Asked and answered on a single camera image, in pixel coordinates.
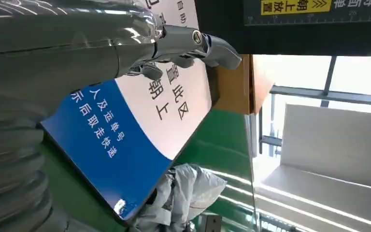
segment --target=blue sign section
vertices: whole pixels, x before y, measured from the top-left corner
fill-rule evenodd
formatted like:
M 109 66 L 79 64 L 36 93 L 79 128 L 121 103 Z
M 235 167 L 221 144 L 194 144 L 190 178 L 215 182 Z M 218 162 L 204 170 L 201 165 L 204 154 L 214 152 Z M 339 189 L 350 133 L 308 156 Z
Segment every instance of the blue sign section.
M 69 95 L 42 125 L 123 220 L 171 163 L 144 134 L 114 80 Z

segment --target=sign board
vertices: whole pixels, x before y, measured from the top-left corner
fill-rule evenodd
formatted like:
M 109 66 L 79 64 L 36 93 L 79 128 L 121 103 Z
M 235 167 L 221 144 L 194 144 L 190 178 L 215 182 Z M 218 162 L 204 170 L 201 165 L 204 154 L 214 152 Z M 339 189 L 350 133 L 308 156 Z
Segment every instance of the sign board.
M 371 0 L 244 0 L 249 25 L 371 22 Z
M 168 24 L 198 27 L 193 0 L 147 1 Z M 42 122 L 123 220 L 142 207 L 211 108 L 203 62 L 188 69 L 157 66 L 159 80 L 123 76 L 84 88 Z

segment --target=package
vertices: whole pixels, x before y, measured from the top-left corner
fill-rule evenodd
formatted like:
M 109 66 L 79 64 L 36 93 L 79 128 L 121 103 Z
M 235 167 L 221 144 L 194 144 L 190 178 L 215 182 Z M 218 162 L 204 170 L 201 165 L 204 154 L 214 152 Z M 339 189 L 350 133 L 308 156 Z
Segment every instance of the package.
M 190 220 L 217 200 L 226 184 L 197 165 L 178 165 L 165 174 L 129 231 L 185 231 Z

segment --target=small white sticker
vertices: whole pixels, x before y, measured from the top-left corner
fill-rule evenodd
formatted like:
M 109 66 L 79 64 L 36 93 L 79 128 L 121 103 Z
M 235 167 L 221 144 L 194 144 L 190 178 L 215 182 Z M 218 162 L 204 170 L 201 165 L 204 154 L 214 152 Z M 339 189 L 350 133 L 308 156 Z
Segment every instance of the small white sticker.
M 117 213 L 117 215 L 121 214 L 122 208 L 126 205 L 126 202 L 123 199 L 120 199 L 116 205 L 114 206 L 114 211 Z

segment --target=white sign section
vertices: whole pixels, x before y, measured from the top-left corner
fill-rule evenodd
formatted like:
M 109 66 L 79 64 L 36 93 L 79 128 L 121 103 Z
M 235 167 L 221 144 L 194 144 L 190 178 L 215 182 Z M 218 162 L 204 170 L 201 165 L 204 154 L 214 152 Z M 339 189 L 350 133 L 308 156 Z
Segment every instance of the white sign section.
M 166 24 L 198 28 L 193 0 L 145 0 Z M 117 85 L 153 145 L 173 160 L 211 108 L 205 64 L 195 59 L 188 69 L 157 63 L 163 76 L 122 76 Z

